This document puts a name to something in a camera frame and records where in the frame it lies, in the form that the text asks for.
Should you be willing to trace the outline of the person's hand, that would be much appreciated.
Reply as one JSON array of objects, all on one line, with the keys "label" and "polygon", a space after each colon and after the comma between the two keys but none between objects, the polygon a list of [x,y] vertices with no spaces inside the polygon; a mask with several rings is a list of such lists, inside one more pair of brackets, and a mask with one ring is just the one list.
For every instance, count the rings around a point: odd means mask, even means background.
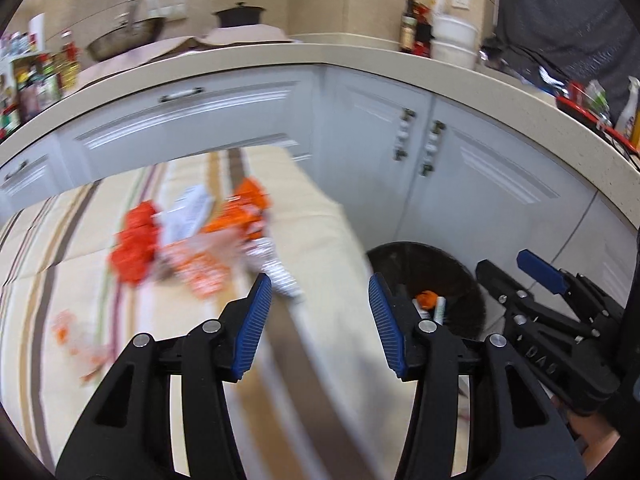
[{"label": "person's hand", "polygon": [[588,474],[591,474],[614,448],[620,434],[598,413],[582,417],[568,411],[567,419],[572,429],[586,442],[582,458]]}]

